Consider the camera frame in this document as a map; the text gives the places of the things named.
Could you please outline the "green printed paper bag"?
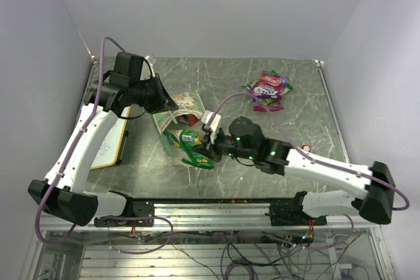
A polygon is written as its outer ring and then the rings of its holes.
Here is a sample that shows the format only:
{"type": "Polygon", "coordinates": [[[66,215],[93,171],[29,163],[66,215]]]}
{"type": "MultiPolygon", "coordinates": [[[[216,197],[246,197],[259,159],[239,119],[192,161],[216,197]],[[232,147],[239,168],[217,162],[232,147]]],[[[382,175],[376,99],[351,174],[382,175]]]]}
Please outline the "green printed paper bag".
{"type": "Polygon", "coordinates": [[[177,103],[178,110],[157,113],[152,116],[152,122],[159,135],[161,144],[163,145],[162,139],[165,129],[194,130],[199,133],[199,138],[202,140],[204,132],[201,129],[201,118],[205,112],[205,108],[199,94],[196,91],[182,92],[174,95],[173,100],[177,103]],[[182,118],[186,114],[194,114],[200,118],[200,121],[190,127],[182,118]]]}

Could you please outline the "purple candy packet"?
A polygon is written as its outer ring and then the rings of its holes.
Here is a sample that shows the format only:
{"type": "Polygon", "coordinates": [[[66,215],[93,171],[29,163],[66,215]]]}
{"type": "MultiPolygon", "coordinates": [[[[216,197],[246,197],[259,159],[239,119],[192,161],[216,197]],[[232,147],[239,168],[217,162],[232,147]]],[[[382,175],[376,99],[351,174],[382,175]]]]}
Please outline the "purple candy packet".
{"type": "Polygon", "coordinates": [[[253,101],[253,111],[280,111],[284,107],[281,100],[275,100],[270,98],[261,98],[259,101],[253,101]]]}

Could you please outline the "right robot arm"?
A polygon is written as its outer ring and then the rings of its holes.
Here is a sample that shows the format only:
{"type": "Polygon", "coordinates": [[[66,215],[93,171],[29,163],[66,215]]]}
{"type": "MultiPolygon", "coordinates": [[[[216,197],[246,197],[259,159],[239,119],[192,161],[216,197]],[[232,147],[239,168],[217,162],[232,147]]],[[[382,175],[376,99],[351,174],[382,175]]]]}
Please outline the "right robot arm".
{"type": "Polygon", "coordinates": [[[374,224],[392,220],[395,183],[388,166],[348,164],[294,148],[290,143],[266,137],[261,127],[239,117],[225,134],[211,127],[193,147],[214,162],[222,157],[249,160],[267,174],[302,176],[334,187],[325,193],[304,193],[300,203],[289,209],[290,219],[305,224],[325,215],[358,214],[374,224]]]}

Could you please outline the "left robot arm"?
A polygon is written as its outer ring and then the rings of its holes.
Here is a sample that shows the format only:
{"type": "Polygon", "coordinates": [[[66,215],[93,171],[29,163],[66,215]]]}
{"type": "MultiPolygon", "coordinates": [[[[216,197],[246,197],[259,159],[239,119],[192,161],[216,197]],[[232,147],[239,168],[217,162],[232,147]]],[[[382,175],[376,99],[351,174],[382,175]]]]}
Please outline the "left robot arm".
{"type": "Polygon", "coordinates": [[[177,110],[150,57],[119,52],[114,67],[101,71],[84,97],[75,129],[52,169],[42,180],[32,180],[28,193],[45,212],[76,226],[93,218],[110,216],[126,226],[134,210],[121,193],[95,195],[85,191],[91,165],[112,127],[126,108],[138,105],[151,115],[177,110]]]}

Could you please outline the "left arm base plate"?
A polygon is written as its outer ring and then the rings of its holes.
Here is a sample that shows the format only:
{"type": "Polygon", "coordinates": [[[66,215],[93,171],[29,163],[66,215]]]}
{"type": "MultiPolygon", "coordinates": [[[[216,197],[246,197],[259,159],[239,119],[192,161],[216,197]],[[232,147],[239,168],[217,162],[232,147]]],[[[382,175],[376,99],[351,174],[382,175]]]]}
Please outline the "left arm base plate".
{"type": "Polygon", "coordinates": [[[152,227],[155,214],[154,205],[149,201],[130,202],[118,216],[118,219],[105,216],[94,219],[94,226],[97,228],[122,228],[122,227],[152,227]]]}

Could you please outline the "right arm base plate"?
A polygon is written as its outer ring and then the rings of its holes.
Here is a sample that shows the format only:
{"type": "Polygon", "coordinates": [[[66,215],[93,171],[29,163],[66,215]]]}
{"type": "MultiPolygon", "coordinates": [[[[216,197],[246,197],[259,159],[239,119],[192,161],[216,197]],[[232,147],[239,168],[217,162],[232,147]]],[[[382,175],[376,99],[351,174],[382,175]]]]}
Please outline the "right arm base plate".
{"type": "Polygon", "coordinates": [[[303,212],[300,201],[294,199],[275,199],[270,204],[265,216],[269,217],[271,226],[324,226],[327,224],[326,216],[311,217],[303,212]]]}

